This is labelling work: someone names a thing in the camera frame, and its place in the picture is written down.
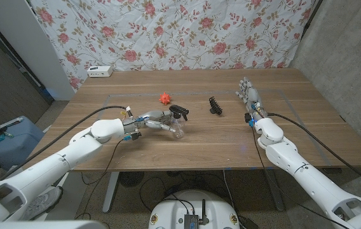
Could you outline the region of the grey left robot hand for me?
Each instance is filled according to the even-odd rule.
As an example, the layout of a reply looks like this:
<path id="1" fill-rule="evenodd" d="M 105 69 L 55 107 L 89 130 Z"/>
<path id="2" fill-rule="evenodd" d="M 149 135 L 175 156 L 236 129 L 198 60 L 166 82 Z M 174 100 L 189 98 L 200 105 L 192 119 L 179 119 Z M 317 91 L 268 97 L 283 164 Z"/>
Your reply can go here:
<path id="1" fill-rule="evenodd" d="M 170 126 L 174 114 L 171 111 L 149 111 L 139 116 L 134 116 L 130 110 L 127 112 L 128 118 L 123 120 L 125 133 L 138 132 L 141 128 L 163 129 L 175 133 L 176 130 Z"/>

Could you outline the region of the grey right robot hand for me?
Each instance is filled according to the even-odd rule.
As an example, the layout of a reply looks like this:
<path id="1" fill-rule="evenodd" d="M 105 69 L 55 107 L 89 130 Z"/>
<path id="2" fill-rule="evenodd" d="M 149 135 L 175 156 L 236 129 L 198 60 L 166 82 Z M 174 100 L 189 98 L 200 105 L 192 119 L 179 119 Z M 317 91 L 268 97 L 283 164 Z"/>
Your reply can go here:
<path id="1" fill-rule="evenodd" d="M 240 80 L 239 91 L 235 92 L 235 94 L 243 101 L 251 119 L 258 121 L 268 117 L 267 112 L 263 108 L 261 96 L 252 82 L 246 77 Z"/>

